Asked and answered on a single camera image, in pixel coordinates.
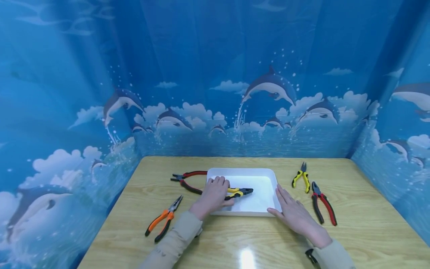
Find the blue curtain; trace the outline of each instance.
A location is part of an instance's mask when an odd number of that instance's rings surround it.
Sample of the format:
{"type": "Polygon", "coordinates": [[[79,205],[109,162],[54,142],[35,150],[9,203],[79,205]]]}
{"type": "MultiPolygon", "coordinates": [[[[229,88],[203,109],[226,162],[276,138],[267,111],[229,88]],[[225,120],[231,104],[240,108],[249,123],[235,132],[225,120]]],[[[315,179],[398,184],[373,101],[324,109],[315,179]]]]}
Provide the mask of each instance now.
{"type": "Polygon", "coordinates": [[[430,245],[426,0],[0,0],[0,264],[76,268],[148,155],[351,158],[430,245]]]}

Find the pliers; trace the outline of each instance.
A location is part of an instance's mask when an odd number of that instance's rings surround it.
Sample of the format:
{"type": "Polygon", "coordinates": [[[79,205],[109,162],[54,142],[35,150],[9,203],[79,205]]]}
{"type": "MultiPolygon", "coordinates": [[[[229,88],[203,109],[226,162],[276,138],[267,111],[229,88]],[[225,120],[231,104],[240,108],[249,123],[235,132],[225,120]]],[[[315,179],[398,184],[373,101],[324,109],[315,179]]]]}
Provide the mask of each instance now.
{"type": "Polygon", "coordinates": [[[308,179],[308,176],[309,176],[309,174],[306,172],[306,168],[307,168],[307,166],[306,166],[306,162],[303,162],[302,164],[301,164],[301,168],[300,168],[300,170],[297,172],[297,175],[295,176],[295,178],[293,179],[293,181],[291,182],[291,186],[293,187],[293,188],[295,188],[295,185],[296,185],[296,181],[301,177],[301,176],[303,176],[303,179],[304,179],[304,183],[305,183],[305,185],[306,185],[306,189],[305,189],[305,193],[308,193],[309,191],[310,191],[310,183],[309,183],[309,179],[308,179]]]}
{"type": "MultiPolygon", "coordinates": [[[[184,187],[186,190],[198,194],[198,195],[202,195],[203,191],[201,189],[196,189],[194,187],[191,187],[190,185],[188,185],[185,182],[185,179],[190,177],[190,176],[195,176],[195,175],[207,175],[208,172],[207,171],[193,171],[193,172],[188,172],[188,173],[184,173],[184,174],[173,174],[174,177],[172,177],[170,180],[171,181],[179,181],[179,183],[181,184],[182,187],[184,187]]],[[[237,198],[237,197],[242,197],[244,195],[250,194],[254,191],[254,189],[249,189],[249,188],[228,188],[227,192],[229,193],[229,195],[227,195],[225,197],[225,201],[228,201],[232,198],[237,198]]]]}
{"type": "Polygon", "coordinates": [[[181,203],[183,197],[184,197],[183,195],[179,196],[179,198],[175,200],[175,202],[169,207],[169,209],[164,210],[163,213],[161,213],[161,215],[159,215],[156,219],[154,219],[151,222],[151,224],[149,225],[148,229],[145,232],[145,236],[148,236],[152,232],[152,230],[155,228],[155,226],[157,226],[157,224],[160,223],[160,221],[167,218],[167,222],[164,225],[163,230],[161,231],[161,233],[159,235],[157,235],[157,237],[154,240],[155,243],[158,243],[166,235],[167,230],[170,227],[170,223],[171,223],[172,219],[175,217],[173,212],[176,211],[176,209],[178,208],[179,204],[181,203]]]}
{"type": "Polygon", "coordinates": [[[318,185],[315,183],[315,181],[312,182],[312,190],[313,190],[312,206],[313,206],[313,210],[315,211],[315,214],[316,214],[319,222],[321,224],[323,224],[324,218],[321,215],[321,212],[318,208],[318,198],[321,199],[321,201],[323,202],[323,204],[326,206],[327,210],[329,211],[330,220],[332,221],[333,226],[337,226],[338,221],[336,220],[335,211],[333,210],[330,202],[327,200],[327,197],[319,190],[318,185]]]}

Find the black and red pliers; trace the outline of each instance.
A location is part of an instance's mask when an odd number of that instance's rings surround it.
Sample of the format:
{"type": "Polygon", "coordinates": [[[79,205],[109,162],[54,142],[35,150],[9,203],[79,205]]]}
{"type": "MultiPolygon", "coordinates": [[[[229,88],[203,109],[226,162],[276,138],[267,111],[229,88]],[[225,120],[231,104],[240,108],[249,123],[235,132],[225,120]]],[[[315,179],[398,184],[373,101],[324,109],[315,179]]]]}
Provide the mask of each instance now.
{"type": "Polygon", "coordinates": [[[188,185],[185,182],[186,178],[189,178],[190,176],[196,176],[196,175],[207,175],[208,171],[193,171],[193,172],[188,172],[188,173],[184,173],[182,175],[180,174],[173,174],[173,178],[171,178],[171,181],[179,181],[179,184],[181,184],[182,187],[184,187],[187,191],[198,194],[198,195],[202,195],[203,191],[201,189],[196,189],[191,187],[190,185],[188,185]]]}
{"type": "Polygon", "coordinates": [[[327,210],[329,211],[329,215],[330,215],[330,220],[332,221],[332,224],[334,226],[338,225],[338,221],[336,220],[336,216],[335,216],[335,211],[332,208],[332,205],[330,204],[330,202],[327,200],[327,197],[319,190],[318,185],[314,182],[312,182],[312,190],[313,190],[313,194],[312,194],[312,205],[313,205],[313,210],[315,211],[315,214],[319,220],[319,222],[321,224],[324,223],[324,218],[321,215],[321,212],[318,208],[318,198],[321,199],[321,201],[323,202],[323,204],[326,206],[327,210]]]}

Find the person's left hand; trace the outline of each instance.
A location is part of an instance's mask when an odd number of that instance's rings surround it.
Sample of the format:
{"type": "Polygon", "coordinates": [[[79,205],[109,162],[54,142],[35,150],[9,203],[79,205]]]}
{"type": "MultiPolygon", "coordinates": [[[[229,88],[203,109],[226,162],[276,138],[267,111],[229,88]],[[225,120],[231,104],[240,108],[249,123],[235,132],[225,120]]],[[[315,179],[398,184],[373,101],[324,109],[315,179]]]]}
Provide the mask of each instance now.
{"type": "Polygon", "coordinates": [[[196,215],[200,220],[206,218],[210,213],[219,210],[222,207],[232,206],[234,199],[225,201],[227,189],[230,187],[230,182],[225,177],[217,176],[215,179],[210,179],[206,184],[200,198],[190,207],[190,212],[196,215]]]}

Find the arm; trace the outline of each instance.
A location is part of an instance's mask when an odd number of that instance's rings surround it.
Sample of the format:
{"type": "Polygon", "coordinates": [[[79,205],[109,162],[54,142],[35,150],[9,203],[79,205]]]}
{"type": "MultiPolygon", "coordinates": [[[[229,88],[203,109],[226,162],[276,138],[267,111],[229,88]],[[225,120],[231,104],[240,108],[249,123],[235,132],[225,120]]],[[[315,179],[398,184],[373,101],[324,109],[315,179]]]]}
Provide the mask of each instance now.
{"type": "Polygon", "coordinates": [[[140,269],[171,269],[193,238],[201,232],[203,221],[190,211],[181,214],[171,231],[157,244],[140,269]]]}
{"type": "Polygon", "coordinates": [[[344,247],[329,236],[327,230],[312,218],[303,204],[278,185],[276,195],[282,213],[273,208],[267,211],[278,217],[294,232],[304,236],[313,245],[312,256],[321,269],[355,269],[354,263],[344,247]]]}
{"type": "Polygon", "coordinates": [[[354,262],[345,248],[320,226],[309,235],[308,240],[313,245],[312,256],[317,260],[321,269],[356,269],[354,262]]]}
{"type": "Polygon", "coordinates": [[[182,213],[178,221],[148,255],[139,269],[171,269],[191,241],[202,231],[203,220],[213,211],[232,206],[234,199],[224,201],[230,183],[222,177],[211,179],[200,198],[182,213]]]}

